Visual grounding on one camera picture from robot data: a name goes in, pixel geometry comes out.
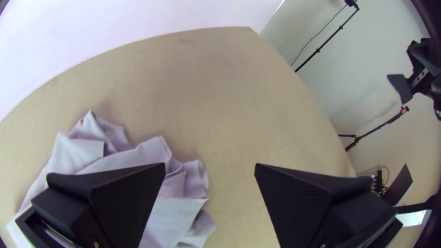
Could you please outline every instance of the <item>towel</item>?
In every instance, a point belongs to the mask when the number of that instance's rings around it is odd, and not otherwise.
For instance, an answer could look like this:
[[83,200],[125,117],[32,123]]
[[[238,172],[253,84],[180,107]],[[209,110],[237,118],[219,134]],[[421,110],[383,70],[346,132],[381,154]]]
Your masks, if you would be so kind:
[[132,148],[122,127],[97,118],[92,111],[69,134],[57,134],[51,157],[7,229],[18,247],[32,247],[15,219],[30,207],[32,198],[48,187],[48,173],[88,174],[160,162],[165,164],[166,176],[139,247],[200,248],[215,230],[214,222],[202,210],[208,200],[208,176],[201,161],[178,161],[160,136]]

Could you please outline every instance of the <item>cable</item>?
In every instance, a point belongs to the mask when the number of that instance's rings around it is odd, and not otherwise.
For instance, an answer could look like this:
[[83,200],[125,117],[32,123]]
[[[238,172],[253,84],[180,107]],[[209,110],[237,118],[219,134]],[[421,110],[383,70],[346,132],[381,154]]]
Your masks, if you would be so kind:
[[382,169],[382,168],[386,168],[386,170],[387,170],[387,179],[386,179],[386,182],[383,184],[383,185],[386,185],[386,183],[389,181],[389,168],[387,168],[386,166],[381,166],[380,167],[380,169]]
[[308,41],[308,43],[302,48],[302,50],[300,51],[299,55],[297,55],[297,58],[295,58],[294,62],[291,64],[291,67],[294,65],[294,63],[297,61],[297,59],[300,57],[300,54],[302,54],[303,49],[305,49],[305,47],[315,38],[317,37],[336,17],[338,14],[340,14],[340,12],[342,12],[342,10],[344,8],[346,8],[347,5],[343,6],[343,8],[341,8],[341,10],[339,12],[337,12],[337,14],[335,14],[335,16],[320,30],[320,32],[318,32],[318,34],[316,34],[314,37],[311,38],[311,40]]

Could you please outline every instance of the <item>crumpled fabric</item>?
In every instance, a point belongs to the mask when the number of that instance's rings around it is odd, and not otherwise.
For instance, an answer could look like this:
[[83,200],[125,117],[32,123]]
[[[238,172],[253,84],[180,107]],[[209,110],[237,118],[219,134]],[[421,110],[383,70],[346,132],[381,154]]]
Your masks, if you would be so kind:
[[57,134],[51,157],[7,228],[18,247],[32,247],[15,219],[48,187],[48,173],[87,174],[160,162],[165,163],[166,176],[139,247],[200,248],[215,230],[214,222],[201,209],[208,200],[208,176],[201,161],[176,160],[160,136],[132,148],[122,127],[95,117],[92,111],[68,135]]

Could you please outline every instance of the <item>light stand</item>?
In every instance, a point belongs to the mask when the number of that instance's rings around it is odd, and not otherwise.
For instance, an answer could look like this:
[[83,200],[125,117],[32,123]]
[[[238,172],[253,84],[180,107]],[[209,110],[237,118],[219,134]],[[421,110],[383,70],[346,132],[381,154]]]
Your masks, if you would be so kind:
[[340,30],[342,30],[343,29],[343,27],[346,25],[346,23],[348,23],[349,22],[349,20],[351,20],[352,19],[352,17],[357,13],[357,12],[359,12],[359,10],[360,10],[360,8],[358,7],[358,5],[355,3],[356,2],[356,0],[354,1],[354,0],[345,0],[345,2],[347,3],[347,5],[348,6],[354,6],[355,8],[356,8],[356,10],[355,10],[355,12],[354,13],[352,13],[352,15],[346,20],[346,22],[344,22],[343,23],[343,25],[341,25],[332,35],[331,35],[331,37],[329,37],[326,41],[325,41],[325,43],[323,43],[319,48],[317,48],[316,49],[316,51],[313,53],[313,54],[311,54],[311,56],[309,56],[309,58],[307,59],[307,60],[305,60],[305,62],[303,62],[303,64],[301,64],[296,70],[295,70],[295,72],[298,72],[300,69],[302,69],[302,67],[304,66],[304,65],[306,65],[306,63],[308,63],[317,53],[319,53],[320,51],[321,51],[321,49],[338,33],[338,32],[340,32]]
[[398,120],[402,115],[404,115],[405,113],[409,112],[410,109],[409,107],[405,106],[405,107],[401,107],[401,111],[396,114],[394,117],[390,118],[388,121],[384,122],[383,124],[381,124],[380,126],[370,130],[369,132],[363,134],[362,136],[357,136],[357,135],[339,135],[339,137],[347,137],[347,138],[354,138],[354,142],[352,142],[350,145],[348,145],[345,150],[348,152],[350,149],[352,149],[362,138],[368,136],[369,134],[380,130],[382,127],[386,126],[387,124],[391,124],[394,121]]

